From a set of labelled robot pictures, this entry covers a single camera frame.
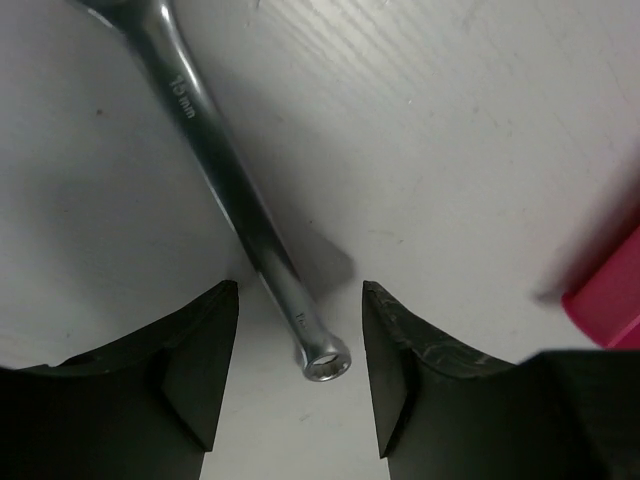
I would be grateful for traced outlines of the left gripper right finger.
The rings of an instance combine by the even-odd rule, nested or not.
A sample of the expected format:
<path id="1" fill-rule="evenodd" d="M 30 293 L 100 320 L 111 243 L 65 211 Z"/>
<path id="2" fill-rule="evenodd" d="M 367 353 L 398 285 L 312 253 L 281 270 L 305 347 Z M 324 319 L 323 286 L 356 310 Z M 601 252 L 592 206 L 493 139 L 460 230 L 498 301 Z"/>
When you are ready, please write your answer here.
<path id="1" fill-rule="evenodd" d="M 394 479 L 635 479 L 639 355 L 547 350 L 511 364 L 362 287 L 379 454 Z"/>

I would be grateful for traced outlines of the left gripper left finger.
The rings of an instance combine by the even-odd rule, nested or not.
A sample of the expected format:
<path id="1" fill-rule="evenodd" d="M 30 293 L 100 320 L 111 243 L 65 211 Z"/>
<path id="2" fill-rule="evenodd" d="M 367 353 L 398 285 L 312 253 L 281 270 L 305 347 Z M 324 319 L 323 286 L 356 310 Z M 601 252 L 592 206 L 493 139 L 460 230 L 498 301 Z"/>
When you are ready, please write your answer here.
<path id="1" fill-rule="evenodd" d="M 56 366 L 1 372 L 5 479 L 196 479 L 212 451 L 239 316 L 223 281 Z"/>

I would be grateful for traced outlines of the pink drawer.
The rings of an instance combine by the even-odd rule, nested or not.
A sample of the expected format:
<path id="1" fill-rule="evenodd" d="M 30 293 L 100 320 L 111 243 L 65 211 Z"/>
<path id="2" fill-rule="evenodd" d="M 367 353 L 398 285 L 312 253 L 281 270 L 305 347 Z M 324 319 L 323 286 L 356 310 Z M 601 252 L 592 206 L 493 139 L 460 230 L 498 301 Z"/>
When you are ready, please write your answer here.
<path id="1" fill-rule="evenodd" d="M 561 305 L 605 349 L 639 348 L 639 209 L 601 222 L 570 270 Z"/>

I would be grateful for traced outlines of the silver wrench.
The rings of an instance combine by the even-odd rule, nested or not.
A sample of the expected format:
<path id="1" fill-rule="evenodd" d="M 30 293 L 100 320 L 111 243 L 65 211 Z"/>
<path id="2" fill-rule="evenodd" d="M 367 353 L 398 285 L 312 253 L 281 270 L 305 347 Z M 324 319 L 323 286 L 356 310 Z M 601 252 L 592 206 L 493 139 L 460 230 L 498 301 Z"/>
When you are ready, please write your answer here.
<path id="1" fill-rule="evenodd" d="M 344 342 L 322 322 L 316 304 L 275 229 L 213 96 L 191 57 L 170 1 L 82 1 L 80 7 L 118 32 L 181 135 L 251 264 L 286 319 L 297 361 L 312 382 L 351 367 Z"/>

